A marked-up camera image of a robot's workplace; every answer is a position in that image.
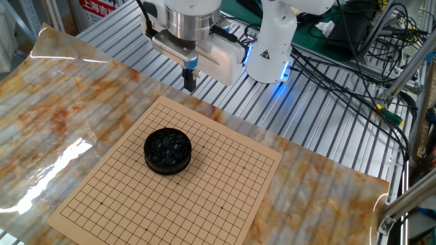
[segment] marble-patterned mat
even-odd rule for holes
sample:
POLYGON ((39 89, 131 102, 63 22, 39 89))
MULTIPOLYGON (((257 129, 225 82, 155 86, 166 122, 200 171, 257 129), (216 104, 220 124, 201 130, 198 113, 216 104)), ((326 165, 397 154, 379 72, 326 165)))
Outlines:
POLYGON ((71 244, 48 217, 161 95, 283 155, 245 244, 376 244, 388 183, 342 166, 44 26, 0 82, 0 228, 71 244))

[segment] wooden go board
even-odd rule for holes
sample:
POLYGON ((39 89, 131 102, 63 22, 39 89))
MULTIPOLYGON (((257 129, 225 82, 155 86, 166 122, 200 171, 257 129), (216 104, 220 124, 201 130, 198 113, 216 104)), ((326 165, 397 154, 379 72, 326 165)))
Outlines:
POLYGON ((56 209, 48 224, 79 244, 242 244, 281 154, 160 97, 56 209), (143 145, 172 127, 187 168, 153 172, 143 145))

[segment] black bowl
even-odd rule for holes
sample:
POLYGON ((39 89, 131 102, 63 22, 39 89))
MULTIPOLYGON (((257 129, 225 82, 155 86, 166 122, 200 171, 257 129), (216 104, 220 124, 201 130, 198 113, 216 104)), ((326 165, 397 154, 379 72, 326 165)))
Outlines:
POLYGON ((150 134, 144 143, 147 165, 158 174, 177 174, 191 160, 191 142, 178 129, 159 129, 150 134))

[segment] red sign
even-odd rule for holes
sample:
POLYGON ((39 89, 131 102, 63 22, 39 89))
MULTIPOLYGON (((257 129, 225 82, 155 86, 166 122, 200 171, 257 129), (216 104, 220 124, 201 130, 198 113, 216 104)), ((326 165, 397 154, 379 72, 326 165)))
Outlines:
POLYGON ((101 17, 107 16, 110 12, 115 10, 113 6, 98 0, 79 0, 79 4, 84 10, 101 17))

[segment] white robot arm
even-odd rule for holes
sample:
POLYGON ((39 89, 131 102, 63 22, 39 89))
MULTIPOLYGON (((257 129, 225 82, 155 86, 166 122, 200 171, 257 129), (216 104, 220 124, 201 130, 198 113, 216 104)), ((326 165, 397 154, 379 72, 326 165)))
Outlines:
POLYGON ((203 71, 225 85, 243 71, 259 82, 287 80, 291 41, 297 22, 290 6, 323 14, 334 0, 262 0, 264 17, 257 42, 243 47, 229 34, 230 23, 220 15, 221 0, 137 0, 149 20, 143 29, 154 49, 183 68, 185 88, 193 91, 203 71))
POLYGON ((247 73, 263 83, 283 82, 289 78, 291 41, 297 19, 289 6, 309 14, 329 10, 334 0, 262 0, 264 17, 257 42, 250 47, 247 73))

